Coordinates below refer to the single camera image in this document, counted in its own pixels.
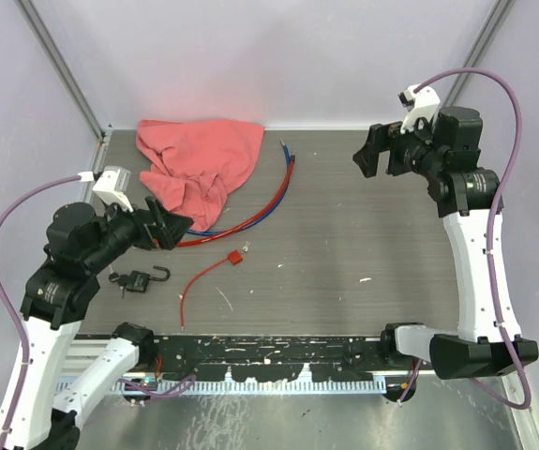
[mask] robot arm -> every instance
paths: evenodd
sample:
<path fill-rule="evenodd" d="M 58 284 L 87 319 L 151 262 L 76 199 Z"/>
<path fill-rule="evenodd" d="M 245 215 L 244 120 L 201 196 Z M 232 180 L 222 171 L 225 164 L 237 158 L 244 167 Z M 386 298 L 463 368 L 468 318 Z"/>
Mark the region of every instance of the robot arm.
<path fill-rule="evenodd" d="M 46 231 L 47 259 L 27 281 L 21 305 L 30 362 L 9 430 L 3 424 L 23 365 L 21 347 L 0 408 L 6 449 L 75 448 L 80 428 L 105 392 L 126 371 L 155 358 L 152 331 L 123 323 L 93 365 L 54 396 L 69 345 L 100 289 L 97 275 L 131 247 L 173 249 L 192 224 L 152 197 L 146 198 L 148 210 L 134 209 L 125 195 L 128 178 L 128 171 L 114 167 L 98 178 L 94 191 L 111 203 L 101 217 L 84 202 L 53 215 Z"/>
<path fill-rule="evenodd" d="M 458 329 L 442 331 L 420 323 L 391 323 L 382 333 L 382 356 L 391 363 L 401 355 L 431 362 L 441 379 L 498 376 L 514 370 L 496 322 L 487 269 L 487 216 L 499 178 L 477 165 L 482 119 L 476 110 L 442 108 L 435 91 L 415 93 L 410 86 L 399 95 L 409 112 L 402 122 L 371 126 L 365 146 L 353 156 L 366 178 L 375 176 L 379 154 L 390 152 L 386 173 L 414 172 L 428 182 L 427 193 L 453 250 L 459 294 Z M 535 361 L 535 341 L 521 336 L 513 312 L 501 244 L 502 201 L 494 222 L 494 254 L 504 327 L 513 337 L 524 366 Z"/>

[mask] blue cable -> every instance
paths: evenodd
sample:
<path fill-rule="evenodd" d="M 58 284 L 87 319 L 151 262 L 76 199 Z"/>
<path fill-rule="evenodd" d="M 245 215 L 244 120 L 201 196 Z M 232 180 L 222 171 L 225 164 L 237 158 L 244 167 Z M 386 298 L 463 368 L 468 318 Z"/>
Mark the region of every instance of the blue cable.
<path fill-rule="evenodd" d="M 288 150 L 288 145 L 286 145 L 283 140 L 280 140 L 281 142 L 281 148 L 284 149 L 284 156 L 286 157 L 286 169 L 288 169 L 288 166 L 290 165 L 290 150 Z M 242 232 L 244 230 L 249 229 L 250 227 L 254 227 L 257 223 L 263 221 L 267 216 L 269 216 L 271 213 L 273 213 L 274 209 L 277 208 L 277 206 L 281 203 L 281 199 L 284 198 L 284 195 L 286 195 L 286 192 L 288 191 L 288 186 L 284 189 L 281 196 L 277 199 L 276 204 L 274 204 L 265 214 L 257 218 L 254 222 L 244 227 L 242 230 L 238 230 L 238 232 Z M 216 234 L 221 234 L 224 232 L 195 232 L 193 230 L 188 230 L 188 234 L 194 234 L 195 236 L 215 236 Z"/>

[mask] gray tabletop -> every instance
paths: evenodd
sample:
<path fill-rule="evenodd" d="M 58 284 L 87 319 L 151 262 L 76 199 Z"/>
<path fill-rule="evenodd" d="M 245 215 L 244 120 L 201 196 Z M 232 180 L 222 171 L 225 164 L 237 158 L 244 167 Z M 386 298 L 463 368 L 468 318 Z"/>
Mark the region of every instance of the gray tabletop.
<path fill-rule="evenodd" d="M 128 196 L 144 205 L 150 193 L 138 174 L 149 162 L 136 148 L 135 134 L 112 134 L 105 165 L 132 170 Z M 286 170 L 280 138 L 296 163 L 271 216 L 198 247 L 132 249 L 113 265 L 117 272 L 163 265 L 172 277 L 151 282 L 145 294 L 121 298 L 104 274 L 82 331 L 108 333 L 130 321 L 157 334 L 179 332 L 179 294 L 187 282 L 246 241 L 249 252 L 241 264 L 221 265 L 189 291 L 186 333 L 378 335 L 388 322 L 407 321 L 456 329 L 452 251 L 427 182 L 414 174 L 386 176 L 384 164 L 366 180 L 352 162 L 365 131 L 265 132 L 254 173 L 230 195 L 215 229 L 253 216 L 274 196 Z"/>

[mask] metal corner post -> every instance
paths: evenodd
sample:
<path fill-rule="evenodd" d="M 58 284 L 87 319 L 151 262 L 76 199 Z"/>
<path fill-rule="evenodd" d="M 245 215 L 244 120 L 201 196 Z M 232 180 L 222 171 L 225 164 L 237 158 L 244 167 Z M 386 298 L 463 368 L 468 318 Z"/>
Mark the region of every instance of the metal corner post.
<path fill-rule="evenodd" d="M 465 68 L 474 68 L 484 59 L 492 40 L 496 36 L 498 30 L 501 29 L 504 20 L 509 14 L 509 11 L 515 4 L 516 0 L 496 0 L 494 7 L 487 16 L 484 26 L 477 35 L 477 39 L 473 42 L 472 49 L 467 55 L 467 59 L 463 64 Z M 461 91 L 465 88 L 471 74 L 461 74 L 455 78 L 446 99 L 442 106 L 451 106 L 455 104 Z"/>
<path fill-rule="evenodd" d="M 44 52 L 48 55 L 54 69 L 58 73 L 61 81 L 67 88 L 67 91 L 75 101 L 75 104 L 82 112 L 86 122 L 97 136 L 98 140 L 102 142 L 105 131 L 98 122 L 92 108 L 88 104 L 82 89 L 76 82 L 71 70 L 69 69 L 65 58 L 59 51 L 58 47 L 54 43 L 51 33 L 42 21 L 42 18 L 37 12 L 36 7 L 32 0 L 14 0 L 15 4 L 22 12 L 25 20 L 29 23 L 30 28 L 36 35 L 37 40 L 42 46 Z"/>

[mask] red cloth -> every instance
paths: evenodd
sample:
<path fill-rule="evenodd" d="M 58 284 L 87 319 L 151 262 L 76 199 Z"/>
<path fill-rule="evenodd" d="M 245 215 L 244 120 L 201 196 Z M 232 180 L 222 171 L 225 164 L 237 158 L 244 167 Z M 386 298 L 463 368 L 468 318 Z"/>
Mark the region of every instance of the red cloth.
<path fill-rule="evenodd" d="M 168 211 L 194 219 L 204 232 L 217 221 L 228 194 L 254 170 L 264 127 L 236 120 L 180 124 L 142 120 L 136 145 L 152 161 L 140 180 Z"/>

